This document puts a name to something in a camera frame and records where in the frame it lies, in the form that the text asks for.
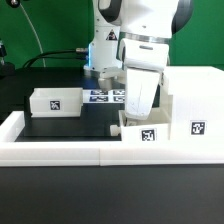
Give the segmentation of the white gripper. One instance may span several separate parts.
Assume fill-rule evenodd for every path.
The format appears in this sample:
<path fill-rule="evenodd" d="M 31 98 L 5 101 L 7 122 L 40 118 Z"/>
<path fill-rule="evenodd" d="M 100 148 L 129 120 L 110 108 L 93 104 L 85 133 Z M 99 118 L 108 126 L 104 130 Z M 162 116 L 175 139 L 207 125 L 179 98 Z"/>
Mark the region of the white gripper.
<path fill-rule="evenodd" d="M 120 41 L 118 56 L 125 73 L 125 115 L 128 119 L 148 118 L 168 53 L 167 44 L 127 38 Z"/>

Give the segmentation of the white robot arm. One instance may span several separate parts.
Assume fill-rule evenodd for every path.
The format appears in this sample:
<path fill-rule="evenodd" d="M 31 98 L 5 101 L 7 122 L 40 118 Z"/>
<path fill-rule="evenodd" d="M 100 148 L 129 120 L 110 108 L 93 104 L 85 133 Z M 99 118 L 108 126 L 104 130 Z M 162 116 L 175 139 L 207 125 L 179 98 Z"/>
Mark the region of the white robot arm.
<path fill-rule="evenodd" d="M 102 89 L 125 85 L 129 122 L 149 117 L 160 76 L 169 64 L 169 42 L 193 13 L 193 0 L 92 0 L 94 38 L 84 71 Z"/>

